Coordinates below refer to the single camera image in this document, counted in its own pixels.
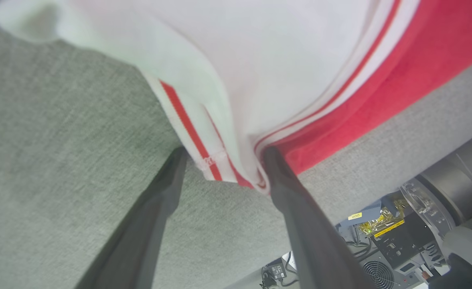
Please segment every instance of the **fan grille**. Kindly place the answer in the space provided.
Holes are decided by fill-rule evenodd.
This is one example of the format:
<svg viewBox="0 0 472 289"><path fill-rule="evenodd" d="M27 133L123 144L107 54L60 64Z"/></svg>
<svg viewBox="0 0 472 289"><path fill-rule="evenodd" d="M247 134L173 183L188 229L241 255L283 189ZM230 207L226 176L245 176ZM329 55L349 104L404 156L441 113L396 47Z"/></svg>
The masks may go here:
<svg viewBox="0 0 472 289"><path fill-rule="evenodd" d="M378 289L392 289L395 285L393 272L384 263L375 260L369 261L363 265L363 269Z"/></svg>

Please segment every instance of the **red fabric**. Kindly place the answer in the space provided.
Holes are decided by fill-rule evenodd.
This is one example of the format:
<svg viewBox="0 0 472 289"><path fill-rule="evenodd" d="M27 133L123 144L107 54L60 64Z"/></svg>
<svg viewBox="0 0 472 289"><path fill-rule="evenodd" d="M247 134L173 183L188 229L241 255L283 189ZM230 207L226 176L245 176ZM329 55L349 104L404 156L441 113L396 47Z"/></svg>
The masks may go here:
<svg viewBox="0 0 472 289"><path fill-rule="evenodd" d="M166 95L168 95L168 99L170 99L170 102L172 103L173 108L175 109L175 112L177 112L177 115L179 116L179 119L181 120L184 128L188 132L188 134L191 137L191 140L199 150L199 153L204 159L209 158L209 154L207 150L205 149L205 146L203 145L201 138L199 137L199 134L197 134L197 131L195 130L195 127L193 126L190 117L188 116L188 113L184 109L184 106L182 106L182 102L180 102L179 97L177 96L177 92L175 92L175 89L171 87L170 85L164 83L161 81L161 85L163 86L164 92L166 92ZM211 169L211 172L213 174L213 177L216 181L221 181L221 175L220 171L218 170L218 167L216 164L212 164L209 166Z"/></svg>
<svg viewBox="0 0 472 289"><path fill-rule="evenodd" d="M472 0L422 0L395 49L348 101L274 145L299 174L471 65Z"/></svg>

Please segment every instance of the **yellow label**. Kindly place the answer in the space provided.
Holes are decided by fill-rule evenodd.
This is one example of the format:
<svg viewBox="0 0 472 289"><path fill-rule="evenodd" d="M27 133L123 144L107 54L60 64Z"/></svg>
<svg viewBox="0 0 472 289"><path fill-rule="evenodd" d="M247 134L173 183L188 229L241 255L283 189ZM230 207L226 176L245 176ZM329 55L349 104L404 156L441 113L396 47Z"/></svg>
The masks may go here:
<svg viewBox="0 0 472 289"><path fill-rule="evenodd" d="M383 229L382 231L378 232L378 233L375 234L374 236L375 236L375 238L378 238L379 236L382 236L383 234L385 234L385 233L389 232L390 230L392 230L392 229L398 227L399 225L402 225L403 223L405 223L405 221L404 221L404 220L401 220L401 221L399 221L398 223L395 223L395 225L392 225L392 226L389 227L389 228Z"/></svg>
<svg viewBox="0 0 472 289"><path fill-rule="evenodd" d="M360 218L360 217L362 217L362 216L363 216L362 212L357 213L357 214L353 214L353 215L351 215L351 216L348 217L348 221L350 221L350 220L355 220L356 218Z"/></svg>

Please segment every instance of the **red stripe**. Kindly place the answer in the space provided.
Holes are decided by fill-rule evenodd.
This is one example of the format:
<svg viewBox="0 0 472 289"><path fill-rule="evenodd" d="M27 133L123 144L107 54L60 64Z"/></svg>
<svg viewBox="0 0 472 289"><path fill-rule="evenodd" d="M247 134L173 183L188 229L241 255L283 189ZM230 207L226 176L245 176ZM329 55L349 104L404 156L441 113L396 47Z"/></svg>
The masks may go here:
<svg viewBox="0 0 472 289"><path fill-rule="evenodd" d="M179 116L179 119L181 120L184 128L190 135L191 140L197 147L197 150L199 150L201 157L203 159L208 159L209 153L205 149L205 146L203 145L202 140L199 137L199 134L195 130L195 127L193 126L190 120L190 117L188 117L188 113L186 113L184 106L182 106L182 103L180 102L180 99L177 96L177 92L175 92L175 89L169 86L168 84L162 81L159 81L159 82L161 82L161 85L163 86L163 89L166 92L166 95L168 95L168 99L170 99L172 106L175 108L175 112L177 112L177 115ZM221 181L220 171L218 170L218 167L216 166L216 164L215 163L212 164L211 166L209 166L209 168L211 169L214 179L216 181Z"/></svg>
<svg viewBox="0 0 472 289"><path fill-rule="evenodd" d="M393 22L393 19L395 18L396 14L397 14L397 11L398 11L398 7L399 7L399 4L400 4L400 0L395 0L395 2L393 3L393 6L391 8L391 11L389 12L389 15L387 16L387 19L386 19L386 22L384 22L384 26L382 27L382 30L380 31L379 35L377 36L377 38L375 39L375 41L373 42L373 44L371 45L368 53L366 53L366 55L364 56L364 58L362 59L361 63L359 64L359 66L357 66L357 68L355 69L355 71L353 71L352 75L350 75L349 79L346 80L346 82L344 83L344 85L337 91L337 93L329 100L329 102L327 102L324 106L322 106L322 108L320 108L319 110L316 110L316 112L314 113L311 113L309 116L306 116L304 117L303 119L300 119L298 121L295 121L291 124L289 124L288 126L285 126L284 128L281 128L280 130L277 130L276 132L273 132L273 133L270 133L268 134L266 137L263 137L262 139L260 139L260 141L258 141L256 143L256 145L254 146L254 152L256 152L257 150L257 147L260 145L261 142L263 142L265 139L267 139L268 137L274 135L275 133L277 132L280 132L281 130L285 130L286 128L289 128L291 126L294 126L295 124L299 123L299 122L302 122L306 119L308 119L309 117L312 117L313 115L321 112L322 110L324 110L327 106L331 105L343 92L344 90L346 90L346 88L348 88L348 86L352 83L352 81L355 79L355 77L357 77L357 75L360 73L360 71L364 68L364 66L366 65L366 63L368 62L368 60L370 59L370 57L373 55L373 53L375 52L375 50L377 49L377 47L379 46L380 42L382 42L382 39L384 38L384 35L386 34L386 32L388 31L389 29L389 26L391 26L391 23Z"/></svg>

